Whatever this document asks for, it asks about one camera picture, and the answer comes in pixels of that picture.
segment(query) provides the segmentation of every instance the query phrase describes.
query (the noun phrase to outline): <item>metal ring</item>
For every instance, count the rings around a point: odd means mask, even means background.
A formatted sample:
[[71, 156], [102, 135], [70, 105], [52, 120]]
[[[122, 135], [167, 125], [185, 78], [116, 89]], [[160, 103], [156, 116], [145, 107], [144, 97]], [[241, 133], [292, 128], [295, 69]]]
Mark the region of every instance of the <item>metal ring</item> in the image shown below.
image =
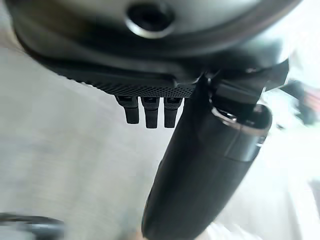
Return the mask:
[[171, 34], [174, 30], [174, 25], [171, 24], [162, 31], [148, 31], [135, 24], [129, 17], [125, 18], [125, 24], [131, 32], [145, 39], [161, 39]]

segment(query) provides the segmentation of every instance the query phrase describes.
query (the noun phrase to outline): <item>light gray floor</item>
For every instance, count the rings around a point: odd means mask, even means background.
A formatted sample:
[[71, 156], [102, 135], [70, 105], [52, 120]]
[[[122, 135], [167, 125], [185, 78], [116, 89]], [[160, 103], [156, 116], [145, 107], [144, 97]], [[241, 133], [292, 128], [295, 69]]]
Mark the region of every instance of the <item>light gray floor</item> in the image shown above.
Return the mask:
[[[145, 128], [142, 109], [141, 123], [128, 125], [114, 97], [7, 47], [0, 47], [0, 212], [63, 220], [67, 240], [126, 239], [139, 227], [173, 133], [163, 114], [155, 130]], [[313, 130], [272, 134], [217, 222], [264, 240], [301, 239], [290, 187], [320, 172], [319, 141]]]

